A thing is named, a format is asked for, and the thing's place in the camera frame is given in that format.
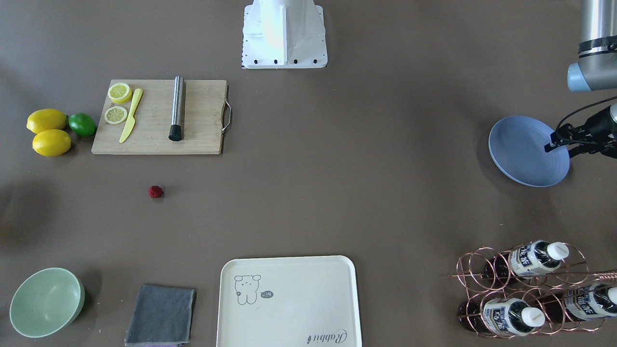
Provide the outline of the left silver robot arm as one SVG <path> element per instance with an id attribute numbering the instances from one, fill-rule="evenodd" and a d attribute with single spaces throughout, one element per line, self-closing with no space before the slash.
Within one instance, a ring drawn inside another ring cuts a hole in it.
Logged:
<path id="1" fill-rule="evenodd" d="M 571 92 L 594 92 L 617 87 L 617 2 L 582 0 L 580 2 L 580 43 L 577 62 L 568 68 Z M 616 105 L 608 106 L 575 127 L 563 118 L 544 151 L 570 146 L 570 158 L 595 154 L 616 158 Z"/>

